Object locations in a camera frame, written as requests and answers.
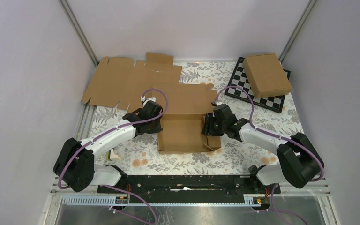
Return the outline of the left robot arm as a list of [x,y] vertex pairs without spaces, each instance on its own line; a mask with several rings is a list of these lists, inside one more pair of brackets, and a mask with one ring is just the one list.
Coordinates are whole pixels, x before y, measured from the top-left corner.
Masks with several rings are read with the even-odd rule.
[[59,188],[65,182],[74,192],[80,192],[89,185],[108,185],[114,192],[125,190],[127,181],[118,167],[101,166],[96,160],[117,145],[139,135],[162,131],[160,119],[166,112],[153,100],[144,102],[142,108],[125,114],[108,130],[80,141],[70,138],[65,141],[53,167],[59,177]]

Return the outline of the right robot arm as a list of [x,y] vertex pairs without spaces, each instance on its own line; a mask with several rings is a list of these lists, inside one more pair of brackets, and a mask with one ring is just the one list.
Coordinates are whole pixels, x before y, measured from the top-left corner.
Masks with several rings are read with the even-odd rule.
[[250,187],[262,193],[271,184],[288,182],[303,188],[309,182],[323,178],[324,162],[311,141],[303,133],[285,136],[257,127],[252,119],[238,119],[226,104],[216,105],[205,114],[201,133],[205,136],[223,136],[241,143],[250,143],[275,154],[279,162],[251,171]]

